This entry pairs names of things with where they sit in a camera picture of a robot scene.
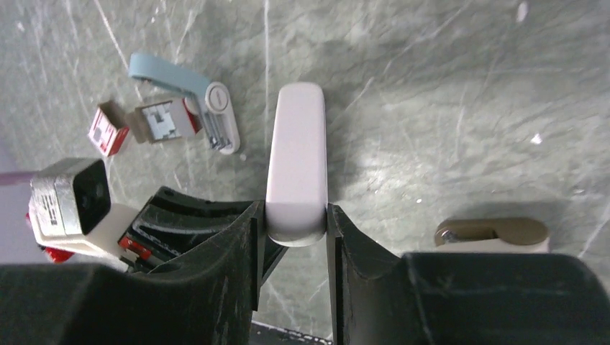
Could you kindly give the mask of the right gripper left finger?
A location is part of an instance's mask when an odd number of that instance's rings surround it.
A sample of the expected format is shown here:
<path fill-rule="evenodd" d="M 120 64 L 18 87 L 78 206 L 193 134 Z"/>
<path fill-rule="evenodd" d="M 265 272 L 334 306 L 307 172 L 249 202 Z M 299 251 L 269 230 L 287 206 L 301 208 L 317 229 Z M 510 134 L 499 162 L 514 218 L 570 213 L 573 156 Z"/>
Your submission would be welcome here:
<path fill-rule="evenodd" d="M 256 201 L 148 274 L 102 264 L 1 267 L 3 344 L 246 344 L 255 299 Z"/>

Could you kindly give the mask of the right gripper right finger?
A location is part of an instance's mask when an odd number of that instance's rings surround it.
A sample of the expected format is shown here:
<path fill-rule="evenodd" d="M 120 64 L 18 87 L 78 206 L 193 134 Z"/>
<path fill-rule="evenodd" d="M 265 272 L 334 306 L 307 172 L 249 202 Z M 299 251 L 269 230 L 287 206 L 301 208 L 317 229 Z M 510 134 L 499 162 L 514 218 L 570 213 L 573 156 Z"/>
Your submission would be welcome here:
<path fill-rule="evenodd" d="M 336 344 L 607 344 L 609 297 L 563 254 L 397 256 L 327 209 Z"/>

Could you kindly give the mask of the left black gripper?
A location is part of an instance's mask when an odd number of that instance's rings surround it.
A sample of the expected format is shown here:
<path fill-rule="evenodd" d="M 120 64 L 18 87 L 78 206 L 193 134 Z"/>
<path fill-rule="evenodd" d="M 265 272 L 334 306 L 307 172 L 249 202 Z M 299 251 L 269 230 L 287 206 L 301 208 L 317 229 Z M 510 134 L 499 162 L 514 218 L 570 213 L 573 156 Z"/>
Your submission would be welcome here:
<path fill-rule="evenodd" d="M 118 244 L 139 285 L 260 286 L 287 252 L 273 242 L 262 201 L 210 201 L 161 187 Z"/>

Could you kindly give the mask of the staple tray with staples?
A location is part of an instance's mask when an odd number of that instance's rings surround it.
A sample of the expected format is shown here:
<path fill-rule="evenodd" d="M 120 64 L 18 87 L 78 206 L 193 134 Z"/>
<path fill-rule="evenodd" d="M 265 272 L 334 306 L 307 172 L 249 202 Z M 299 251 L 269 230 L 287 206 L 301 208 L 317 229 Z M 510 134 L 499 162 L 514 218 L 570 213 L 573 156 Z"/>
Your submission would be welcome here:
<path fill-rule="evenodd" d="M 195 137 L 202 130 L 199 112 L 187 98 L 138 106 L 125 120 L 138 144 Z"/>

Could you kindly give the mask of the red white staple box sleeve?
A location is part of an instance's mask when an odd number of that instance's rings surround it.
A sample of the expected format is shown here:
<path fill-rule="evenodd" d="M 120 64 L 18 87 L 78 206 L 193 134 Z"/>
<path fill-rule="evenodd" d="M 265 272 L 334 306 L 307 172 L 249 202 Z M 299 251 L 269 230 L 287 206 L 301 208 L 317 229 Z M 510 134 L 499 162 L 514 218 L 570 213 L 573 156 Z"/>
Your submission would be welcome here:
<path fill-rule="evenodd" d="M 125 115 L 125 111 L 113 100 L 97 106 L 88 138 L 103 157 L 118 153 L 127 138 L 129 127 Z"/>

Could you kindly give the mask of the blue white stapler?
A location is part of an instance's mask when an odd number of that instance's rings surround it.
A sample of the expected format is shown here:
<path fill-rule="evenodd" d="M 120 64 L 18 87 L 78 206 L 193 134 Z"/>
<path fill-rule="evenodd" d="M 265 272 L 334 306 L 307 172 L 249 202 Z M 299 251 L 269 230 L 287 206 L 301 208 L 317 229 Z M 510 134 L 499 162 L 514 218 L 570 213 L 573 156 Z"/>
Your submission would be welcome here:
<path fill-rule="evenodd" d="M 188 68 L 141 52 L 131 55 L 128 75 L 137 81 L 175 93 L 175 98 L 187 98 L 192 108 L 199 112 L 202 123 L 199 133 L 206 135 L 211 149 L 223 155 L 231 155 L 239 150 L 237 121 L 229 91 L 224 84 L 212 82 Z"/>

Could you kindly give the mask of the long white stapler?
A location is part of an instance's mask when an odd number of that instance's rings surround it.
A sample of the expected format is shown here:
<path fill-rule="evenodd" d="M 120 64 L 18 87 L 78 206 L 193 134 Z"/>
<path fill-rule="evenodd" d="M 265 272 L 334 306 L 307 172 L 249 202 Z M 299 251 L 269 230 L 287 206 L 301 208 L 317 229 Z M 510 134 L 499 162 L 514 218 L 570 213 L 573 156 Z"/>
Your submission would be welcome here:
<path fill-rule="evenodd" d="M 270 149 L 265 220 L 269 237 L 307 247 L 326 232 L 327 125 L 322 88 L 290 83 L 278 94 Z"/>

